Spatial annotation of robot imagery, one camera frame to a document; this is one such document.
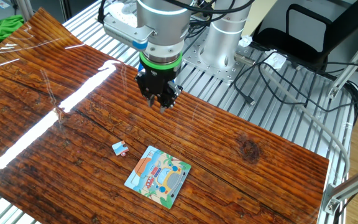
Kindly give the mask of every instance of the aluminum grating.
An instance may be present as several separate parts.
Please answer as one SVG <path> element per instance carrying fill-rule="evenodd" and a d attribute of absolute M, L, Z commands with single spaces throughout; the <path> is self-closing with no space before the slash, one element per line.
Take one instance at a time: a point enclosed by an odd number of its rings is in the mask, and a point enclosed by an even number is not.
<path fill-rule="evenodd" d="M 133 67 L 139 64 L 139 53 L 134 49 L 120 43 L 104 33 L 103 27 L 96 21 L 100 1 L 90 5 L 84 11 L 64 23 L 63 25 L 85 44 L 100 50 L 114 58 L 117 58 Z M 186 40 L 186 45 L 191 45 L 195 38 Z M 266 57 L 263 52 L 248 49 L 244 52 L 250 58 L 258 61 Z M 338 93 L 335 100 L 328 100 L 331 80 L 315 76 L 314 73 L 302 68 L 297 71 L 290 63 L 286 63 L 279 71 L 287 80 L 290 80 L 297 88 L 318 102 L 325 108 L 334 108 L 350 103 L 351 96 L 346 91 Z M 290 88 L 279 76 L 274 75 L 287 90 L 296 96 L 298 100 L 305 101 L 294 89 Z M 252 69 L 244 74 L 237 82 L 238 87 L 251 96 L 256 104 L 250 106 L 244 102 L 243 97 L 234 89 L 233 84 L 224 83 L 210 74 L 202 72 L 183 62 L 183 68 L 176 83 L 184 88 L 184 91 L 201 98 L 212 105 L 218 106 L 236 116 L 269 130 L 283 138 L 311 150 L 320 156 L 330 160 L 328 181 L 326 184 L 340 184 L 342 182 L 344 161 L 340 156 L 339 148 L 333 140 L 324 133 L 310 118 L 293 105 L 284 105 L 277 101 L 267 89 L 259 71 Z M 286 96 L 274 85 L 273 91 L 286 100 Z M 312 103 L 307 108 L 330 129 L 350 154 L 350 141 L 352 123 L 354 119 L 353 107 L 341 108 L 331 113 L 325 113 Z M 21 210 L 12 206 L 0 197 L 0 223 L 39 223 L 24 214 Z M 320 211 L 318 223 L 332 223 L 333 217 Z"/>

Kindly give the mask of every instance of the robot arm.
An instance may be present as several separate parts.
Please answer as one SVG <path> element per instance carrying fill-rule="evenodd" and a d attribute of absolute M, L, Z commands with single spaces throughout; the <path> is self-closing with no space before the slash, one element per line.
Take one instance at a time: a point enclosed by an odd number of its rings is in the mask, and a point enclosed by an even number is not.
<path fill-rule="evenodd" d="M 175 84 L 175 78 L 181 69 L 182 49 L 192 11 L 209 13 L 211 16 L 207 21 L 211 24 L 208 37 L 200 47 L 200 60 L 194 66 L 202 70 L 205 70 L 204 67 L 213 68 L 218 73 L 221 70 L 235 71 L 232 67 L 236 64 L 236 47 L 249 6 L 254 1 L 217 0 L 213 1 L 216 10 L 211 11 L 194 8 L 196 0 L 137 0 L 137 24 L 133 24 L 133 14 L 130 13 L 132 19 L 126 19 L 128 15 L 122 14 L 123 3 L 110 5 L 109 13 L 105 16 L 103 0 L 98 21 L 103 24 L 108 35 L 140 52 L 136 82 L 149 106 L 157 98 L 163 113 L 167 108 L 173 107 L 183 89 Z M 232 82 L 234 79 L 227 80 L 225 77 L 216 76 L 224 82 Z"/>
<path fill-rule="evenodd" d="M 193 0 L 180 2 L 194 4 Z M 136 27 L 112 12 L 106 16 L 99 12 L 98 20 L 108 35 L 140 51 L 139 74 L 135 79 L 149 106 L 157 98 L 163 113 L 173 107 L 182 91 L 174 79 L 180 72 L 191 11 L 164 0 L 137 0 L 136 9 Z"/>

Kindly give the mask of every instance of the colorful puzzle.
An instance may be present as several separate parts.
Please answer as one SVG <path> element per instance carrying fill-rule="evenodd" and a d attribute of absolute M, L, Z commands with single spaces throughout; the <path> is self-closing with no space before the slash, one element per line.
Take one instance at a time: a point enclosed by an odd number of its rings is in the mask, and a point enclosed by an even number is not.
<path fill-rule="evenodd" d="M 191 166 L 149 146 L 125 186 L 171 208 Z"/>

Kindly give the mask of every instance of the blue puzzle piece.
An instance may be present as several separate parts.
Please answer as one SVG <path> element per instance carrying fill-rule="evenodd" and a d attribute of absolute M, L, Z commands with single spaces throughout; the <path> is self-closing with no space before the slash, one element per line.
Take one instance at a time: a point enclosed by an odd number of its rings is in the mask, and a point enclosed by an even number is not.
<path fill-rule="evenodd" d="M 118 155 L 125 156 L 126 152 L 129 151 L 128 147 L 124 147 L 124 145 L 125 145 L 124 141 L 112 145 L 112 149 L 114 150 L 117 156 Z"/>

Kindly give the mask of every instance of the black chair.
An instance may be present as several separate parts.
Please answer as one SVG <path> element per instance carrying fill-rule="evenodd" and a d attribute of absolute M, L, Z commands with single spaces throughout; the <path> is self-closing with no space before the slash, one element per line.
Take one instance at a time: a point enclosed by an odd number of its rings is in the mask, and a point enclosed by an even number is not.
<path fill-rule="evenodd" d="M 326 25 L 324 34 L 323 50 L 318 52 L 310 45 L 298 40 L 290 35 L 290 11 L 295 10 L 306 16 L 309 16 Z M 329 53 L 338 46 L 346 37 L 351 35 L 358 28 L 358 1 L 343 12 L 334 22 L 320 16 L 319 14 L 304 8 L 297 4 L 292 4 L 287 10 L 287 27 L 286 32 L 282 32 L 273 28 L 266 28 L 259 34 L 256 30 L 253 39 L 254 42 L 268 47 L 277 49 L 279 52 L 288 54 L 298 63 L 315 69 L 325 70 L 326 66 L 322 63 L 328 61 Z"/>

